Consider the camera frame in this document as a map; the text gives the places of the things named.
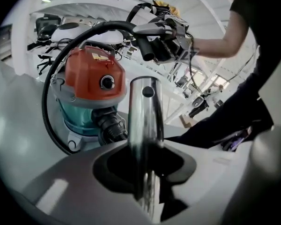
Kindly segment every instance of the black hose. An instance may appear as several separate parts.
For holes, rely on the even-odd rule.
[[[51,76],[54,74],[55,70],[57,69],[58,65],[61,63],[61,61],[64,59],[64,57],[76,46],[78,46],[81,42],[84,40],[96,35],[96,34],[101,34],[104,33],[108,30],[111,29],[117,29],[117,30],[126,30],[129,33],[133,34],[133,28],[135,27],[134,24],[130,22],[124,22],[124,21],[112,21],[112,22],[102,22],[91,29],[85,31],[75,39],[73,39],[57,56],[55,61],[53,62],[48,75],[46,77],[46,80],[44,82],[44,89],[43,89],[43,94],[42,94],[42,116],[43,116],[43,121],[45,128],[47,130],[48,135],[52,139],[52,141],[56,144],[58,148],[60,148],[64,153],[71,155],[76,152],[71,151],[68,146],[66,146],[62,140],[55,134],[49,120],[48,116],[48,108],[47,108],[47,99],[48,99],[48,90],[50,87],[50,80]],[[143,39],[141,41],[141,47],[143,47],[146,43],[146,41]]]

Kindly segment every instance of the light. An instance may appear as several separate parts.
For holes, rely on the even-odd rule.
[[[51,2],[51,0],[42,0],[43,2]]]

